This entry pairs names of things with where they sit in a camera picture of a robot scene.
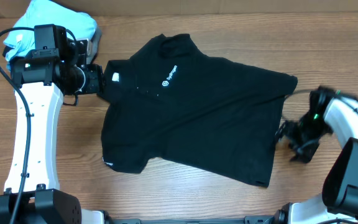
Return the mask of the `black polo shirt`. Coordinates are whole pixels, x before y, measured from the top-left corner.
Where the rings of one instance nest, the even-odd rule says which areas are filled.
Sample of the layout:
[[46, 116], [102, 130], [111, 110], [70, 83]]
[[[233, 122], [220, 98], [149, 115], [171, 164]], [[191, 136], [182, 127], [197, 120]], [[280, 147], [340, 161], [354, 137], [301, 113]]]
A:
[[110, 60], [103, 162], [139, 174], [160, 157], [267, 187], [293, 75], [203, 54], [188, 34], [158, 35]]

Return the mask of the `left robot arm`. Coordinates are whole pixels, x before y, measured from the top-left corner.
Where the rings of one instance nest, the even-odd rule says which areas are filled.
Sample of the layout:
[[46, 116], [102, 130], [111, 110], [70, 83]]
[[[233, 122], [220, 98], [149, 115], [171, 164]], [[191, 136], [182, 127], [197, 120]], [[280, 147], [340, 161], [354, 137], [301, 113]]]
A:
[[17, 126], [14, 155], [0, 223], [111, 223], [103, 210], [82, 208], [60, 190], [56, 164], [57, 125], [67, 95], [101, 93], [103, 70], [93, 60], [101, 31], [89, 39], [55, 24], [32, 28], [35, 47], [10, 62], [4, 78], [14, 89]]

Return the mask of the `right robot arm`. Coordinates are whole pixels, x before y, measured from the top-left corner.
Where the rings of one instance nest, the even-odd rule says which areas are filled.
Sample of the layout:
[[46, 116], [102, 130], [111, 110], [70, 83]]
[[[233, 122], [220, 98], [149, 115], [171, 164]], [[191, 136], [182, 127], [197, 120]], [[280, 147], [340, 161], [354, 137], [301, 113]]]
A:
[[288, 203], [269, 223], [358, 223], [358, 97], [319, 86], [310, 92], [310, 107], [299, 121], [285, 120], [275, 135], [293, 161], [309, 163], [319, 140], [334, 134], [341, 147], [321, 194]]

